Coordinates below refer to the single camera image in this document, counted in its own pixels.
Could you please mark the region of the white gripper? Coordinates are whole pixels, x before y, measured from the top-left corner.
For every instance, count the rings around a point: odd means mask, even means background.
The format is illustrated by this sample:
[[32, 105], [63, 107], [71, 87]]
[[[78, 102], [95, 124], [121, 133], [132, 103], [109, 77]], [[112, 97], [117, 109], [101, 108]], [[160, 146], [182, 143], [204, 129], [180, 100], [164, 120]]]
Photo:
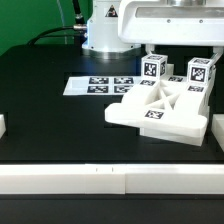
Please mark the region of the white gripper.
[[224, 0], [122, 0], [118, 36], [123, 42], [212, 46], [212, 66], [224, 54]]

